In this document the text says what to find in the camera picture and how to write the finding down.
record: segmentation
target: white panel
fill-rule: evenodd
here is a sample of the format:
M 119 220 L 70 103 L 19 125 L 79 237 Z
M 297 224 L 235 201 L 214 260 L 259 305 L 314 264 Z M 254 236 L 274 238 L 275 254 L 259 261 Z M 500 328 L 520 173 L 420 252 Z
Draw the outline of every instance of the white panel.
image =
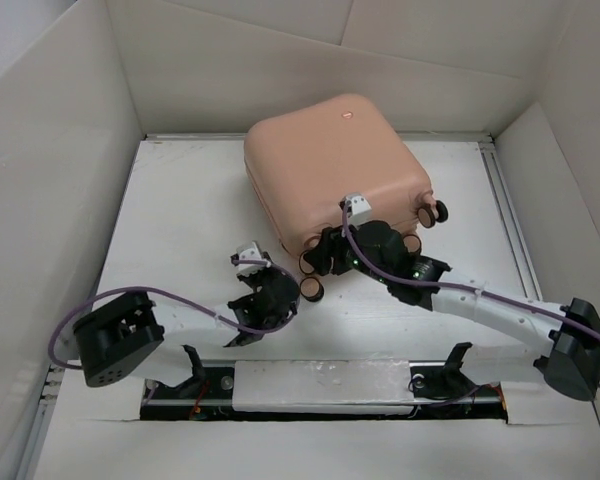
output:
M 353 0 L 167 0 L 279 32 L 339 45 Z
M 242 412 L 408 413 L 406 360 L 236 362 L 231 405 Z
M 0 450 L 54 323 L 93 285 L 139 138 L 103 1 L 0 78 Z
M 584 298 L 600 314 L 600 237 L 540 105 L 496 146 L 545 299 Z
M 356 0 L 342 45 L 482 72 L 540 67 L 565 0 Z
M 600 0 L 583 1 L 540 97 L 600 233 Z
M 0 74 L 75 0 L 0 0 Z
M 67 421 L 50 430 L 35 479 L 600 480 L 590 420 Z
M 159 0 L 109 0 L 146 132 L 246 131 L 343 92 L 399 130 L 483 130 L 517 86 L 504 76 L 367 54 Z

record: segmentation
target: suitcase wheel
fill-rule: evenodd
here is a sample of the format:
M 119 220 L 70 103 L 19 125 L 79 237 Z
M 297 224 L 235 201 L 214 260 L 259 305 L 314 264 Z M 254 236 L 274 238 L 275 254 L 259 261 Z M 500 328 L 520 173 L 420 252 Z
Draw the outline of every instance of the suitcase wheel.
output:
M 319 302 L 324 297 L 324 287 L 316 277 L 305 277 L 300 282 L 300 294 L 307 302 Z
M 436 217 L 429 205 L 418 209 L 418 220 L 424 228 L 431 228 L 436 224 Z
M 438 223 L 444 223 L 449 220 L 449 209 L 440 200 L 436 201 L 436 210 L 438 210 Z

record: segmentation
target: screw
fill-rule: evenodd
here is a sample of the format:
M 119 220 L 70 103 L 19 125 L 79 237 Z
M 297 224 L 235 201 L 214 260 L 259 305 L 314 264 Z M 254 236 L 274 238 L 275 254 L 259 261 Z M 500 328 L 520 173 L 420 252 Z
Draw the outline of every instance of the screw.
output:
M 233 388 L 233 378 L 226 376 L 220 379 L 220 388 L 223 390 L 231 390 Z
M 421 373 L 416 373 L 413 377 L 411 377 L 411 385 L 413 388 L 423 388 L 424 387 L 424 375 Z

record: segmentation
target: white cardboard wall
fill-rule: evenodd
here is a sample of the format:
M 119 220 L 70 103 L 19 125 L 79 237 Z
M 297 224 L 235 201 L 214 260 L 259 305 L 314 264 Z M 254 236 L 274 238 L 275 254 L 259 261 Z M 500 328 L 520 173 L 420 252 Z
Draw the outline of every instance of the white cardboard wall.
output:
M 498 138 L 505 177 L 547 298 L 600 310 L 600 0 L 578 4 L 538 98 Z
M 93 286 L 141 136 L 104 2 L 60 20 L 0 77 L 0 452 Z
M 268 3 L 243 1 L 229 15 L 228 0 L 108 0 L 145 132 L 245 131 L 262 118 L 346 91 L 370 97 L 398 130 L 491 130 L 524 108 L 542 68 L 539 58 L 572 2 L 525 1 L 524 8 L 514 8 L 515 30 L 524 39 L 515 48 L 501 28 L 486 30 L 491 21 L 501 25 L 511 16 L 507 0 L 491 1 L 488 8 L 484 1 L 462 2 L 462 22 L 440 2 L 409 1 L 399 8 L 382 2 L 381 12 L 395 10 L 397 19 L 382 45 L 372 42 L 371 32 L 386 18 L 374 16 L 369 2 L 356 0 L 350 14 L 338 2 L 328 9 L 325 32 L 340 34 L 346 22 L 342 45 L 330 43 L 333 38 L 309 39 L 316 38 L 310 27 L 326 2 L 303 2 L 304 15 L 293 18 L 279 10 L 259 17 Z M 417 38 L 409 37 L 413 44 L 401 41 L 414 15 L 435 20 L 422 34 L 445 40 L 430 42 L 416 31 Z M 396 42 L 401 51 L 385 48 Z M 443 55 L 463 42 L 464 55 Z M 480 60 L 487 54 L 498 60 Z

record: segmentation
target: small white bracket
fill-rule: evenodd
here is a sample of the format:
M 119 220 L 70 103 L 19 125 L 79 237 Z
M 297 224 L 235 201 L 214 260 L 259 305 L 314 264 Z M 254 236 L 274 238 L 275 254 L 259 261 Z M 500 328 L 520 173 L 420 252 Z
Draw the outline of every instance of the small white bracket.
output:
M 349 225 L 357 227 L 371 220 L 371 205 L 367 199 L 360 193 L 350 193 L 344 197 L 343 202 L 349 205 L 347 208 L 347 218 Z
M 266 262 L 267 259 L 262 255 L 258 242 L 253 241 L 238 247 L 238 260 L 253 260 Z M 259 270 L 262 270 L 264 265 L 238 264 L 238 276 L 247 277 Z

